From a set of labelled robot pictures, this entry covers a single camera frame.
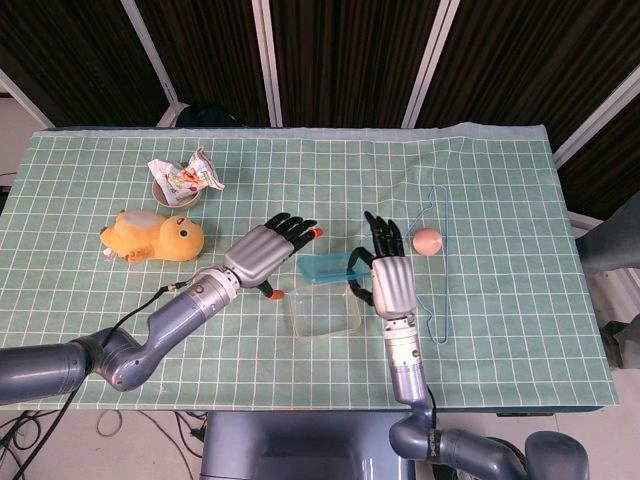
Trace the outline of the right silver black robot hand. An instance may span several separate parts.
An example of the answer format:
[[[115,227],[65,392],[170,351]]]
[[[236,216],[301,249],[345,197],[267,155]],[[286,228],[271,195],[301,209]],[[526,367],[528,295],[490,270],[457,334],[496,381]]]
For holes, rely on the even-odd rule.
[[[396,223],[371,212],[364,212],[369,224],[374,253],[357,247],[347,262],[347,274],[363,262],[371,271],[372,290],[363,288],[357,279],[348,280],[352,294],[373,307],[379,317],[396,321],[414,317],[417,308],[415,278],[411,260],[405,255],[401,232]]]

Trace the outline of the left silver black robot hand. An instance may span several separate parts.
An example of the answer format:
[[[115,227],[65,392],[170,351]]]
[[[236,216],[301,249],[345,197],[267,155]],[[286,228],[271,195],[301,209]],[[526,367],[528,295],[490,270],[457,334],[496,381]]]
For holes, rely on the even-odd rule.
[[[321,237],[316,220],[304,220],[281,212],[238,240],[225,254],[223,269],[241,288],[255,288],[270,300],[281,300],[284,292],[269,283],[271,274],[309,242]]]

